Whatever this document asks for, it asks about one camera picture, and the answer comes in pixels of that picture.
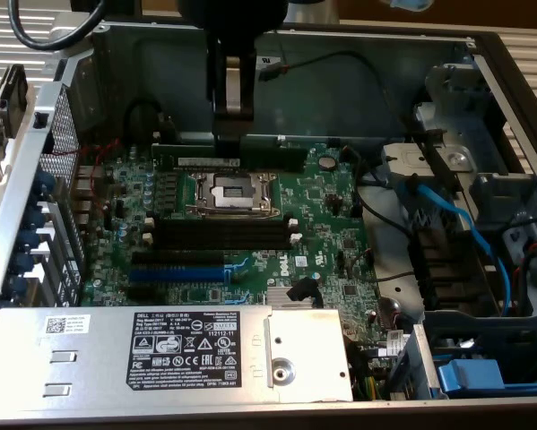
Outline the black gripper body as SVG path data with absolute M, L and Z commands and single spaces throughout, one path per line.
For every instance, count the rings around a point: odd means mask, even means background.
M 188 0 L 178 1 L 178 11 L 187 22 L 216 36 L 255 39 L 283 23 L 288 5 L 282 0 Z

